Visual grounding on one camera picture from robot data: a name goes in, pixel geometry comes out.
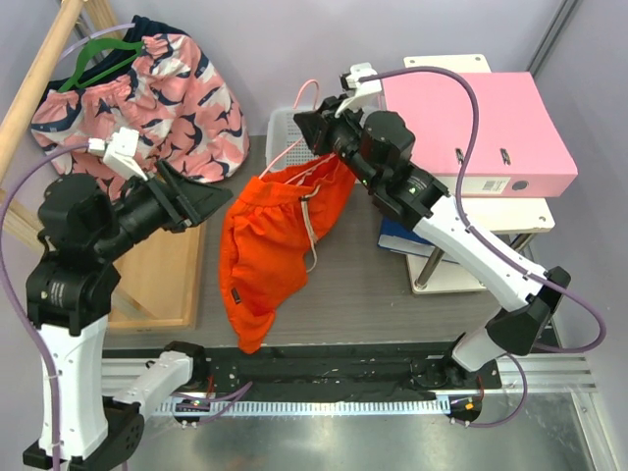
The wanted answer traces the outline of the pink wire hanger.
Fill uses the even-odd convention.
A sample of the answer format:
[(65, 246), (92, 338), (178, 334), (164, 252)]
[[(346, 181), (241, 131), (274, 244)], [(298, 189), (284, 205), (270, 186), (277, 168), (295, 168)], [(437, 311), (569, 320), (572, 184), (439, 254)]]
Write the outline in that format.
[(300, 87), (290, 107), (271, 113), (266, 135), (266, 168), (259, 175), (260, 181), (302, 185), (329, 162), (330, 157), (316, 157), (309, 150), (294, 121), (296, 114), (314, 111), (320, 96), (319, 82), (309, 79)]

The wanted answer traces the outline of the orange shorts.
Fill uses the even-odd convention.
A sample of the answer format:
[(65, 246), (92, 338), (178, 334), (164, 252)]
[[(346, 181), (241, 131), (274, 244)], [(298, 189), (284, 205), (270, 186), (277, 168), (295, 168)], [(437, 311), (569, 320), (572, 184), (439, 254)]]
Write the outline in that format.
[(241, 351), (261, 347), (278, 307), (307, 284), (316, 245), (354, 186), (353, 173), (328, 154), (252, 178), (227, 211), (219, 287)]

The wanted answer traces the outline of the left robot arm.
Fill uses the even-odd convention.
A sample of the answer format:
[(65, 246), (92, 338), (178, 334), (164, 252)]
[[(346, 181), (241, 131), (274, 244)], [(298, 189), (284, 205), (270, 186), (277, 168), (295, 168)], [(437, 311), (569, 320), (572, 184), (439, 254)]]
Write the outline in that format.
[(157, 231), (201, 225), (231, 197), (165, 162), (154, 176), (127, 181), (117, 200), (88, 174), (46, 188), (38, 210), (44, 252), (26, 281), (26, 314), (48, 350), (43, 368), (57, 390), (45, 402), (40, 438), (24, 451), (25, 465), (111, 470), (132, 456), (163, 400), (207, 384), (204, 349), (173, 341), (130, 387), (107, 396), (102, 350), (121, 278), (116, 261)]

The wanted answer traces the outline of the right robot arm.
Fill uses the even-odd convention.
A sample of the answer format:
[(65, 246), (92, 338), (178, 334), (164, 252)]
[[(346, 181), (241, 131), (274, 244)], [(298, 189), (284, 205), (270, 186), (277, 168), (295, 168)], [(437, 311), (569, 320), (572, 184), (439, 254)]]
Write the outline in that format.
[(432, 174), (411, 163), (414, 134), (396, 112), (341, 111), (330, 97), (293, 120), (310, 151), (336, 154), (388, 219), (430, 241), (473, 275), (498, 301), (497, 314), (462, 334), (445, 356), (443, 373), (454, 387), (474, 381), (500, 356), (528, 354), (548, 324), (571, 277), (525, 259), (494, 234), (473, 235), (454, 197)]

